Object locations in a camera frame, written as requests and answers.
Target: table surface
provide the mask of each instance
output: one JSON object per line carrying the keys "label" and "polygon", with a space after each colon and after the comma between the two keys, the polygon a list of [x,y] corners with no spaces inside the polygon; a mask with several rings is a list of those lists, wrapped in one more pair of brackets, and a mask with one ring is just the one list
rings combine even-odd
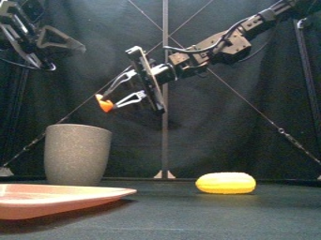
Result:
{"label": "table surface", "polygon": [[203,193],[193,181],[104,180],[100,187],[137,192],[92,208],[0,220],[0,239],[306,240],[321,236],[319,186],[258,183],[252,193],[236,195]]}

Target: pink tray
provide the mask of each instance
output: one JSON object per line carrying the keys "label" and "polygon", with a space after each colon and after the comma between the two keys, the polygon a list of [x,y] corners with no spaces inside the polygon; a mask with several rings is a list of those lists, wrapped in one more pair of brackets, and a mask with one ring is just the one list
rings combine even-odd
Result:
{"label": "pink tray", "polygon": [[0,219],[25,219],[113,202],[135,193],[117,187],[0,184]]}

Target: sponge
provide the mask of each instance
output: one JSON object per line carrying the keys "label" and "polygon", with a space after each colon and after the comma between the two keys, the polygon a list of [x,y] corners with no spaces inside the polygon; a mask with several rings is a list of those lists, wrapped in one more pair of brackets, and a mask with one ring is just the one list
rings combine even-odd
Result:
{"label": "sponge", "polygon": [[207,193],[242,194],[254,191],[255,180],[243,172],[216,172],[201,175],[195,186]]}

